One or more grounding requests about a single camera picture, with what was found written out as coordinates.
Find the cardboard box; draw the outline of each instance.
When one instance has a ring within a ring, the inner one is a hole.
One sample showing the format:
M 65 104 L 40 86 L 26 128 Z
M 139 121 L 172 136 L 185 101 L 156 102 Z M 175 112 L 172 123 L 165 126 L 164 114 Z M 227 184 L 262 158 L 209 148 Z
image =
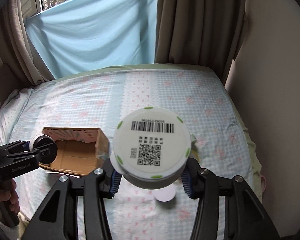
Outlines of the cardboard box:
M 109 140 L 100 128 L 45 127 L 42 133 L 50 136 L 58 146 L 54 162 L 39 164 L 46 170 L 84 176 L 100 168 L 109 156 Z

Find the white plastic container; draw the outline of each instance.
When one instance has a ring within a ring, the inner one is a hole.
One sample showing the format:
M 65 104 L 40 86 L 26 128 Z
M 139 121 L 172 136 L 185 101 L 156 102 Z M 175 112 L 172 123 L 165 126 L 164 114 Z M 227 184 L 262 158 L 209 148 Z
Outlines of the white plastic container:
M 184 170 L 191 150 L 188 128 L 174 112 L 145 107 L 118 124 L 110 160 L 117 172 L 145 189 L 170 185 Z

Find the black handheld device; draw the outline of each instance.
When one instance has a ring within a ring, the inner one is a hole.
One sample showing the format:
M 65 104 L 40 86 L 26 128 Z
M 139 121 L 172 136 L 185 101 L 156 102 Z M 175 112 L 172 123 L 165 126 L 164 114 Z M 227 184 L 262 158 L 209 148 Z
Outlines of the black handheld device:
M 30 141 L 0 146 L 0 189 L 11 191 L 11 179 L 37 169 L 39 162 L 49 164 L 55 160 L 57 145 L 50 137 L 42 135 L 34 143 L 33 147 L 30 147 Z M 0 202 L 4 223 L 13 228 L 19 224 L 19 219 L 9 206 L 10 200 Z

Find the container lid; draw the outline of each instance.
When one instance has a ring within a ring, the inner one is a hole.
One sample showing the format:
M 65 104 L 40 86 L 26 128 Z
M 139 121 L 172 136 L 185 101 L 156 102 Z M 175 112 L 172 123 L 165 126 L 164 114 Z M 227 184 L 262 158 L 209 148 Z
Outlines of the container lid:
M 170 184 L 167 187 L 153 190 L 153 196 L 160 202 L 167 202 L 172 200 L 176 196 L 176 186 Z
M 160 107 L 145 107 L 119 122 L 113 149 L 127 173 L 146 180 L 164 179 L 185 164 L 191 138 L 177 114 Z

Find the bedsheet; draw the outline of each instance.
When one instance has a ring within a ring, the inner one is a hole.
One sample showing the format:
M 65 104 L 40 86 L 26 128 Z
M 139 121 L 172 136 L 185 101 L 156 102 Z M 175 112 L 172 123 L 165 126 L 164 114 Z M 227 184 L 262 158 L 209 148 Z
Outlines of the bedsheet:
M 145 106 L 160 106 L 178 113 L 198 141 L 201 166 L 218 176 L 242 175 L 253 188 L 249 150 L 245 135 L 220 80 L 213 72 L 193 70 L 128 70 L 91 74 L 52 81 L 23 90 L 17 117 L 12 113 L 11 133 L 1 143 L 29 140 L 48 127 L 100 127 L 110 141 L 121 118 Z M 16 178 L 22 212 L 31 218 L 58 179 L 42 169 Z M 193 228 L 197 200 L 184 193 L 180 181 L 174 183 L 173 201 L 160 203 L 151 190 L 137 188 L 122 178 L 118 193 L 105 200 L 113 239 L 188 239 Z M 83 201 L 78 204 L 78 230 L 85 239 Z M 223 238 L 224 199 L 220 198 L 218 239 Z

